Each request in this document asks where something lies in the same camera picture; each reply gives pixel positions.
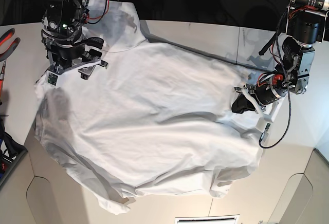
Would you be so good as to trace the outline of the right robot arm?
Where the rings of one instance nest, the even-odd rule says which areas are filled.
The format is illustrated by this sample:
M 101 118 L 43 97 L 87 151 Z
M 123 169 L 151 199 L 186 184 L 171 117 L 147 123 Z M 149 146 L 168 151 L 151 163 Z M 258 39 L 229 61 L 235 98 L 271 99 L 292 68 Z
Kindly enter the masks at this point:
M 51 72 L 62 74 L 76 67 L 97 63 L 104 40 L 87 38 L 82 31 L 89 19 L 90 0 L 48 0 L 42 19 L 42 43 Z

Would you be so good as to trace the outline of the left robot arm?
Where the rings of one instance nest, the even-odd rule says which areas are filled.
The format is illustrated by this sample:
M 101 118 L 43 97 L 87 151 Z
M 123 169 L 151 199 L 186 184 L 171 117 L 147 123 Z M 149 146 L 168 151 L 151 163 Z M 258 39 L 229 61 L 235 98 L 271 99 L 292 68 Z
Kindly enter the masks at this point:
M 328 0 L 288 0 L 273 37 L 259 51 L 269 51 L 277 63 L 275 69 L 259 76 L 247 92 L 261 110 L 288 94 L 306 92 L 310 68 L 315 56 L 313 45 L 324 40 L 328 18 Z

